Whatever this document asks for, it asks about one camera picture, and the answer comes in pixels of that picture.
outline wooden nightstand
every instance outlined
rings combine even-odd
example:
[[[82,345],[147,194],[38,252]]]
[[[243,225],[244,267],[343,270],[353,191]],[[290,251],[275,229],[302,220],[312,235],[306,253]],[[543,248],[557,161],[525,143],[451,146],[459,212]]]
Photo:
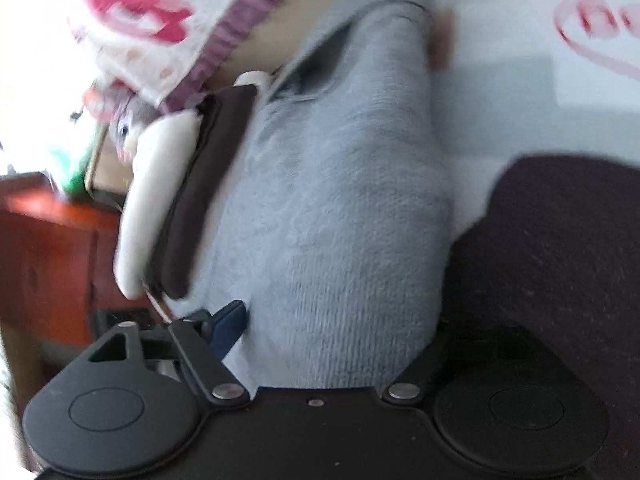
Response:
[[[91,202],[61,202],[41,175],[0,180],[0,321],[84,346],[98,308],[148,308],[115,283],[119,222]]]

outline dark brown blanket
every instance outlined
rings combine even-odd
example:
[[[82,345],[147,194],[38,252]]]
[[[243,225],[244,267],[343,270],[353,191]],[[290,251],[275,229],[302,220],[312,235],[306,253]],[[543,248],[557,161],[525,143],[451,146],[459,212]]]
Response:
[[[572,156],[518,161],[453,245],[443,311],[539,336],[610,411],[594,471],[640,478],[639,171]]]

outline green object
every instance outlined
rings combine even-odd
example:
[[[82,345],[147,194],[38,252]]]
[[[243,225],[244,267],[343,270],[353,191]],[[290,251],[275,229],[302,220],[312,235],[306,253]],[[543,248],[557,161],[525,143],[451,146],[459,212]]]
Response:
[[[74,112],[68,128],[55,133],[49,143],[47,170],[58,190],[69,198],[86,195],[84,172],[103,127],[88,112]]]

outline white padded object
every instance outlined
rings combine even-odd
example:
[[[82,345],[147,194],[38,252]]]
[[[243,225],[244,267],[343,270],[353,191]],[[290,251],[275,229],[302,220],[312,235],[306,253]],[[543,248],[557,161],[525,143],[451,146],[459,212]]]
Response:
[[[154,121],[140,136],[113,262],[116,283],[128,300],[145,293],[144,272],[199,131],[199,115],[185,110]]]

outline black fabric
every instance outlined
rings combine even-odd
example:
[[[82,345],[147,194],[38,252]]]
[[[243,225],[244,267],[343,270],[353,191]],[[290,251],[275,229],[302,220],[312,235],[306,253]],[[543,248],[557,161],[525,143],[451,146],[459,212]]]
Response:
[[[516,322],[606,402],[594,471],[640,478],[640,172],[583,157],[525,158],[453,245],[443,316]]]
[[[257,88],[231,86],[207,96],[196,151],[159,234],[145,283],[158,296],[179,300],[189,291],[190,273],[207,209],[236,156],[251,116]]]

